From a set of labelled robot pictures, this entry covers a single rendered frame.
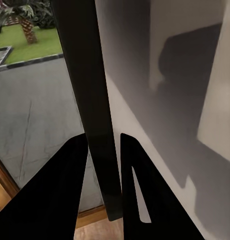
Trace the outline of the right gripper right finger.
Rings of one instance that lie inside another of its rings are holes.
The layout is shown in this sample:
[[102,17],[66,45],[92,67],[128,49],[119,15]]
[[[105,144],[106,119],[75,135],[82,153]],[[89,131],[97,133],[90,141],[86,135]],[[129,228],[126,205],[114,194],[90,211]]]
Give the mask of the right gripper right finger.
[[[124,240],[205,240],[140,142],[125,133],[120,162]],[[140,220],[132,167],[151,223]]]

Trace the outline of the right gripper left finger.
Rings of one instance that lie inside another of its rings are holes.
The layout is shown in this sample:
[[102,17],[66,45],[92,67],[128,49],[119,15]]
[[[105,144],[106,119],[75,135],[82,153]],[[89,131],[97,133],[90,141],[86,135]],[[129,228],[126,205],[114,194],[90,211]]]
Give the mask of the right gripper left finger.
[[0,240],[74,240],[88,155],[86,133],[68,139],[0,211]]

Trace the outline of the poster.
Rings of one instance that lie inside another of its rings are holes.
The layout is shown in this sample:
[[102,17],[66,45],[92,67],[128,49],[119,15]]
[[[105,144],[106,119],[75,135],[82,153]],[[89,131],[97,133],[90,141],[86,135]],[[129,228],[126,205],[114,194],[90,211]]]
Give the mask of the poster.
[[122,219],[122,185],[95,0],[49,2],[108,220]]

